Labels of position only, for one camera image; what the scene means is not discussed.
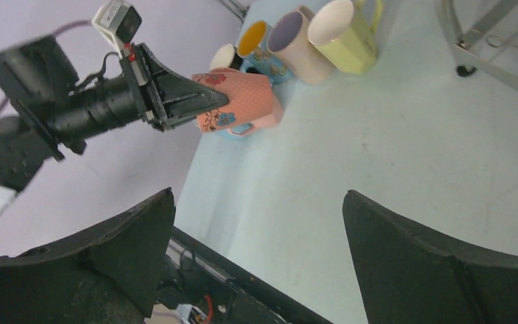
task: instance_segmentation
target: blue flower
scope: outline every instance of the blue flower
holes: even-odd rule
[[[222,113],[217,119],[217,126],[227,126],[233,123],[235,123],[234,113]]]

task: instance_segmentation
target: red cable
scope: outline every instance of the red cable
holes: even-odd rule
[[[207,299],[207,306],[209,308],[209,313],[207,314],[207,318],[203,322],[203,324],[209,324],[209,323],[211,323],[211,319],[213,318],[213,302],[211,300],[211,296],[206,295],[205,298]]]

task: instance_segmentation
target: tabletop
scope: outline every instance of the tabletop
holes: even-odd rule
[[[259,0],[243,29],[326,2]],[[349,189],[518,255],[518,92],[455,75],[433,1],[385,5],[366,75],[291,80],[275,89],[276,128],[203,135],[177,203],[179,228],[338,324],[367,321],[341,213]]]

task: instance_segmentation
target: floral mug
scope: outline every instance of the floral mug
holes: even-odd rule
[[[266,76],[220,67],[210,73],[194,74],[192,80],[223,92],[229,98],[227,105],[198,116],[198,127],[202,132],[227,130],[232,135],[245,136],[281,121],[283,108]],[[243,132],[232,130],[246,124],[249,127]]]

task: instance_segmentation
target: yellow mug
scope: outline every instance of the yellow mug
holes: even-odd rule
[[[308,38],[339,70],[364,74],[377,57],[374,33],[382,16],[382,0],[375,0],[376,9],[369,25],[362,16],[366,0],[334,0],[327,3],[312,19]]]

